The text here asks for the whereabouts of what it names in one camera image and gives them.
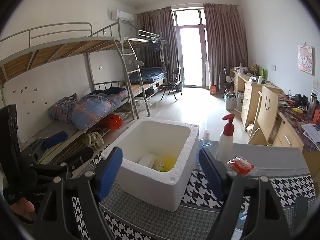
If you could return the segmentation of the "person's hand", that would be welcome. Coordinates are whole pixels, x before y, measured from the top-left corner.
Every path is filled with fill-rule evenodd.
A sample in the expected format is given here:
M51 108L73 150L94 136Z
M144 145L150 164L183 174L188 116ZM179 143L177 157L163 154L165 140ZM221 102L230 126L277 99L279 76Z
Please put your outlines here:
M30 201L21 198L18 202L10 205L10 208L19 220L27 224L33 224L34 220L30 214L35 211L35 207Z

